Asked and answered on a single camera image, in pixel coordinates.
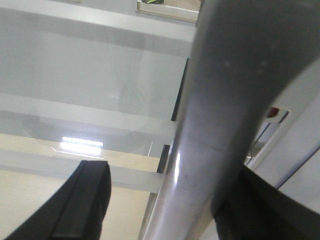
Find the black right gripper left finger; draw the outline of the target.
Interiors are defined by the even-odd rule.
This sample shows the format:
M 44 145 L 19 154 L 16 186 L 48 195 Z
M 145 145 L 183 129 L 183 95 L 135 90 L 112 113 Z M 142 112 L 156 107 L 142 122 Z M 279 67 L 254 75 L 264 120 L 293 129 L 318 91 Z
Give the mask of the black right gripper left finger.
M 111 198 L 106 161 L 82 160 L 67 181 L 8 240 L 98 240 Z

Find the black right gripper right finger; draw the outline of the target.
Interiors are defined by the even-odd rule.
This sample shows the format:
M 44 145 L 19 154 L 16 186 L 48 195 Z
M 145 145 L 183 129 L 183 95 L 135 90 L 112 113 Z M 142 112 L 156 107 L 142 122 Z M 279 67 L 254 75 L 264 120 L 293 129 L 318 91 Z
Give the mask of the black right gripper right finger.
M 212 212 L 220 240 L 318 240 L 319 213 L 243 167 L 220 208 Z

